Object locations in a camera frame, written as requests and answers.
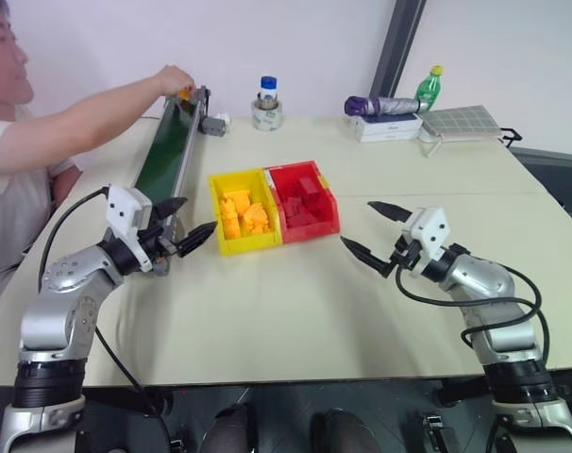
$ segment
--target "green conveyor belt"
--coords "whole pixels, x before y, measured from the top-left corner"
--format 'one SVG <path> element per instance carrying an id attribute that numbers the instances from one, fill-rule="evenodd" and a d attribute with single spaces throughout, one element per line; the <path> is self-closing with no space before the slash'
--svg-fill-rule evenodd
<path id="1" fill-rule="evenodd" d="M 170 98 L 135 187 L 152 203 L 169 198 L 179 176 L 195 105 Z"/>

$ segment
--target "green bottle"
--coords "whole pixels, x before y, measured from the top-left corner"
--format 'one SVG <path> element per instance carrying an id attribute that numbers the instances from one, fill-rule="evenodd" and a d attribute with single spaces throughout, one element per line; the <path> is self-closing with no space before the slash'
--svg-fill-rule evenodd
<path id="1" fill-rule="evenodd" d="M 437 95 L 441 91 L 440 76 L 443 73 L 443 66 L 433 66 L 430 68 L 429 76 L 418 85 L 418 90 L 416 90 L 415 98 L 419 101 L 427 101 L 429 103 L 429 109 L 433 107 L 435 99 L 437 99 Z"/>

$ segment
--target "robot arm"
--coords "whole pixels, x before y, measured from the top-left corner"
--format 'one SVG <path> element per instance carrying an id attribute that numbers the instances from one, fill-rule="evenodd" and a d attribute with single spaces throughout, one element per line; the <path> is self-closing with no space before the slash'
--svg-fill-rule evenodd
<path id="1" fill-rule="evenodd" d="M 82 418 L 82 382 L 102 302 L 123 277 L 152 269 L 152 262 L 181 258 L 204 243 L 215 222 L 179 243 L 164 237 L 161 221 L 185 198 L 153 207 L 136 189 L 109 188 L 112 237 L 67 256 L 45 272 L 37 298 L 22 321 L 12 403 L 5 409 L 0 453 L 87 451 L 74 426 Z"/>
<path id="2" fill-rule="evenodd" d="M 472 257 L 458 244 L 444 248 L 449 226 L 440 208 L 412 213 L 396 205 L 369 204 L 382 215 L 404 222 L 390 260 L 374 257 L 354 241 L 342 238 L 343 242 L 359 260 L 384 277 L 399 267 L 399 287 L 401 271 L 407 269 L 413 277 L 434 281 L 458 302 L 466 326 L 474 330 L 470 343 L 487 377 L 496 416 L 508 431 L 500 444 L 502 448 L 515 448 L 502 451 L 572 452 L 572 416 L 557 396 L 530 321 L 481 329 L 509 324 L 524 316 L 515 303 L 519 299 L 514 299 L 514 281 L 507 269 Z"/>

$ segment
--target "white table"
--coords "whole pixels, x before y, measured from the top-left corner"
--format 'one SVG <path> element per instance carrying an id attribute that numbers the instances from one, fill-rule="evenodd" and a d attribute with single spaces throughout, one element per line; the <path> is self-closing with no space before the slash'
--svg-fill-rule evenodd
<path id="1" fill-rule="evenodd" d="M 141 120 L 107 144 L 59 213 L 101 185 L 132 185 L 155 127 Z M 358 144 L 337 119 L 289 118 L 272 133 L 237 120 L 224 138 L 197 140 L 183 218 L 188 227 L 212 219 L 208 175 L 308 159 L 317 162 L 336 195 L 342 234 L 384 258 L 401 224 L 380 217 L 367 201 L 410 210 L 443 206 L 452 242 L 538 284 L 552 337 L 548 365 L 572 367 L 572 220 L 498 142 L 445 144 L 430 159 L 419 146 Z M 104 207 L 95 200 L 68 219 L 51 260 L 98 242 L 106 227 Z M 0 300 L 0 385 L 15 378 L 20 322 L 35 297 L 43 242 L 58 215 Z M 144 384 L 481 373 L 460 340 L 458 309 L 404 298 L 392 278 L 384 280 L 356 261 L 337 235 L 231 257 L 219 254 L 213 236 L 172 266 L 165 278 L 128 277 L 99 317 L 110 345 Z M 446 298 L 427 280 L 404 282 L 414 292 Z M 522 283 L 518 290 L 531 296 Z M 85 385 L 115 384 L 126 379 L 95 340 Z"/>

